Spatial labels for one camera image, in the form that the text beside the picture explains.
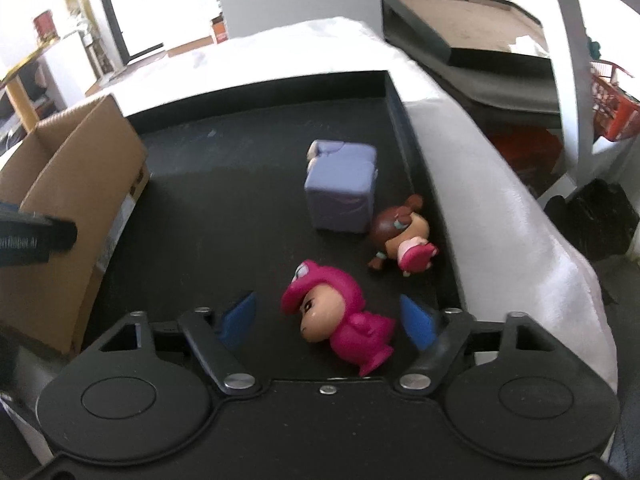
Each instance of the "doorway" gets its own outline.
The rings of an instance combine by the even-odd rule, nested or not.
[[[162,48],[158,14],[151,0],[102,0],[124,65]]]

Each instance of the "doll figure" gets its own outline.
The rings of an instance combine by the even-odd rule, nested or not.
[[[300,334],[310,343],[329,340],[336,355],[360,367],[366,376],[384,363],[394,349],[389,340],[396,321],[364,310],[358,283],[335,267],[305,260],[282,296],[282,311],[300,311]]]
[[[388,258],[398,262],[405,276],[431,267],[438,248],[427,240],[429,223],[418,215],[420,209],[422,197],[414,194],[404,205],[385,209],[373,219],[369,236],[378,253],[369,262],[371,269],[382,269]]]

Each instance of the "pink toy figure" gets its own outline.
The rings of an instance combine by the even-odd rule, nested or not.
[[[358,283],[335,267],[305,260],[282,295],[282,311],[302,313],[300,333],[310,343],[329,340],[336,355],[360,367],[364,377],[384,363],[394,349],[389,340],[396,321],[364,310]]]
[[[415,236],[398,246],[398,267],[405,276],[423,272],[433,265],[431,258],[438,254],[438,248],[426,238]]]

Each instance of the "white sheet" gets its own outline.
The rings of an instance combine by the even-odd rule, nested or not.
[[[616,389],[616,347],[593,269],[546,218],[463,109],[361,23],[332,18],[164,58],[106,89],[125,115],[242,84],[388,70],[431,170],[466,308],[528,312]]]

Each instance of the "purple cube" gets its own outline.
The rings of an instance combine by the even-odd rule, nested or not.
[[[367,157],[316,156],[305,182],[313,227],[367,232],[373,215],[376,173],[375,164]]]
[[[314,140],[306,153],[306,160],[311,162],[321,155],[350,156],[351,158],[368,160],[374,166],[376,165],[376,149],[368,144],[343,142],[342,140]]]

